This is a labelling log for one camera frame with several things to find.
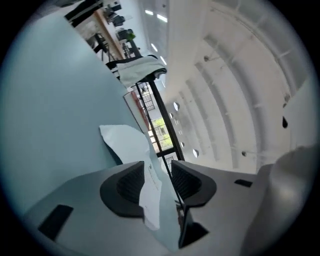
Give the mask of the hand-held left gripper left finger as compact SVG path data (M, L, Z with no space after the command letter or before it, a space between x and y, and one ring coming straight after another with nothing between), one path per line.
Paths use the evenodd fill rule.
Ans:
M136 166L118 165L77 176L57 187L24 215L32 236L52 256L165 256L169 250L157 241L140 218L120 217L100 196L103 182ZM58 206L72 211L55 239L39 230Z

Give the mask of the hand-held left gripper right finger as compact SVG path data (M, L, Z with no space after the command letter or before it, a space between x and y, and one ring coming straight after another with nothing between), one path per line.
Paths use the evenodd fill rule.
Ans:
M247 174L174 160L171 173L185 207L176 255L241 255L266 191L266 168Z

